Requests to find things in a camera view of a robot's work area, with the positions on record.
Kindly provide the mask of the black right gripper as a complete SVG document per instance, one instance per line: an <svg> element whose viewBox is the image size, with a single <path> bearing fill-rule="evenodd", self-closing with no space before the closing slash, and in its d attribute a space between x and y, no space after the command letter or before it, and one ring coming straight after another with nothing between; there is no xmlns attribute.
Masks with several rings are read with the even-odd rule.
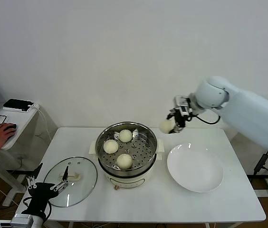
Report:
<svg viewBox="0 0 268 228"><path fill-rule="evenodd" d="M169 110L169 114L166 117L166 120L169 120L174 117L175 126L169 131L169 133L180 133L184 126L186 126L186 121L188 120L187 114L181 114L179 109Z"/></svg>

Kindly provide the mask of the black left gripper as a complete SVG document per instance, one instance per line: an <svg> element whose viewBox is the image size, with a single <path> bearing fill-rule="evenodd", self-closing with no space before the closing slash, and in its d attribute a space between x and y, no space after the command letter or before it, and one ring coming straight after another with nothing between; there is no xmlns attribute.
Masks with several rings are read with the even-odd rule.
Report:
<svg viewBox="0 0 268 228"><path fill-rule="evenodd" d="M63 191L68 185L68 166L66 167L62 180L58 184L37 182L36 178L42 168L41 163L27 177L28 189L30 197L28 197L29 205L24 210L24 214L28 215L45 215L45 209L50 199L58 196L58 191Z"/></svg>

